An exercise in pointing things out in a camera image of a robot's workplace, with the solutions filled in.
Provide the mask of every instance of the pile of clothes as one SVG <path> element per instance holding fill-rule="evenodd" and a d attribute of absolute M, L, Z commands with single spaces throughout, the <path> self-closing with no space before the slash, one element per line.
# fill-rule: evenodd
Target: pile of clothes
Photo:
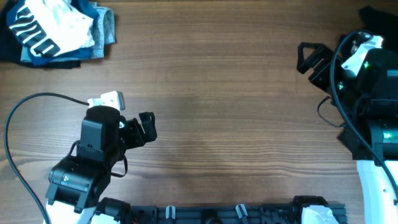
<path fill-rule="evenodd" d="M 115 43 L 111 9 L 88 0 L 9 0 L 0 12 L 0 60 L 75 68 Z"/>

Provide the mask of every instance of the clothing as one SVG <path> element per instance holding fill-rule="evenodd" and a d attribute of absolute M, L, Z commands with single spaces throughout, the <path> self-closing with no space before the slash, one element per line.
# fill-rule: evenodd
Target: clothing
<path fill-rule="evenodd" d="M 85 13 L 86 11 L 92 11 L 95 10 L 92 6 L 88 4 L 88 0 L 79 0 L 78 2 L 87 2 L 87 4 L 79 4 L 79 5 L 74 5 L 72 3 L 72 6 L 78 9 L 80 12 Z M 7 13 L 7 25 L 10 26 L 14 21 L 17 16 L 18 10 L 25 4 L 25 0 L 19 0 L 19 2 Z M 89 17 L 91 17 L 94 21 L 97 20 L 99 14 L 96 13 L 91 13 Z M 67 52 L 64 54 L 59 55 L 58 57 L 35 57 L 32 52 L 29 50 L 29 58 L 28 62 L 32 62 L 34 65 L 45 65 L 46 63 L 54 60 L 55 58 L 60 58 L 60 57 L 68 57 L 68 58 L 73 58 L 74 60 L 76 59 L 86 59 L 90 58 L 90 52 L 91 50 L 89 48 L 81 48 L 78 50 L 74 50 L 71 52 Z"/>
<path fill-rule="evenodd" d="M 30 68 L 75 68 L 80 66 L 79 60 L 57 62 L 36 67 L 32 62 L 21 62 L 22 45 L 15 38 L 6 25 L 7 13 L 16 5 L 14 0 L 9 0 L 0 12 L 0 60 L 7 60 Z"/>
<path fill-rule="evenodd" d="M 370 6 L 359 10 L 359 16 L 365 24 L 364 29 L 374 35 L 383 37 L 383 48 L 398 52 L 398 17 L 386 12 L 378 11 Z"/>
<path fill-rule="evenodd" d="M 104 46 L 108 44 L 114 44 L 116 41 L 114 31 L 114 14 L 111 9 L 107 7 L 97 6 L 96 2 L 90 2 L 91 6 L 96 9 L 99 14 L 98 20 L 94 23 L 91 31 L 95 45 L 90 47 L 90 57 L 81 59 L 96 59 L 104 57 Z M 77 60 L 75 57 L 59 57 L 51 61 L 53 62 L 64 62 L 68 60 Z M 28 49 L 24 47 L 21 54 L 22 62 L 30 62 L 28 55 Z"/>

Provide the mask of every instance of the black cloth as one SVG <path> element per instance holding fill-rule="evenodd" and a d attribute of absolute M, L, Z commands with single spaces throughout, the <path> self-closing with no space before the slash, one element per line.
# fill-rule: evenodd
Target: black cloth
<path fill-rule="evenodd" d="M 383 49 L 398 52 L 398 17 L 366 6 L 359 10 L 364 29 L 383 37 Z"/>
<path fill-rule="evenodd" d="M 67 62 L 52 62 L 46 65 L 35 66 L 31 62 L 21 62 L 22 45 L 17 41 L 14 34 L 6 25 L 6 17 L 15 5 L 15 0 L 9 0 L 0 12 L 0 60 L 10 61 L 18 65 L 23 65 L 29 68 L 76 68 L 80 67 L 79 60 Z"/>

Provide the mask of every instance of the green led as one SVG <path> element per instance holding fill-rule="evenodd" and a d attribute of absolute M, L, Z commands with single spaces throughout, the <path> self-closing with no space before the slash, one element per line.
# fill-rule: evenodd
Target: green led
<path fill-rule="evenodd" d="M 390 133 L 383 133 L 383 137 L 384 137 L 385 139 L 389 139 L 389 138 L 392 137 L 392 135 L 391 135 Z"/>

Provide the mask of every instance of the wood grain surface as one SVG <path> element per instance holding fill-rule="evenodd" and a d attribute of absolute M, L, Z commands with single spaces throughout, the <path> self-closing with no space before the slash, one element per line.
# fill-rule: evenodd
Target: wood grain surface
<path fill-rule="evenodd" d="M 320 195 L 363 223 L 351 153 L 316 107 L 325 94 L 296 69 L 301 41 L 335 47 L 362 26 L 358 9 L 394 1 L 100 1 L 116 15 L 117 44 L 73 70 L 0 63 L 0 134 L 23 97 L 50 91 L 81 100 L 119 90 L 126 118 L 153 111 L 158 139 L 126 153 L 129 172 L 104 197 L 132 205 L 235 205 Z M 15 163 L 45 203 L 50 169 L 79 139 L 86 108 L 43 97 L 10 126 Z M 341 119 L 328 103 L 322 113 Z M 0 223 L 42 223 L 0 140 Z M 116 171 L 123 167 L 117 165 Z"/>

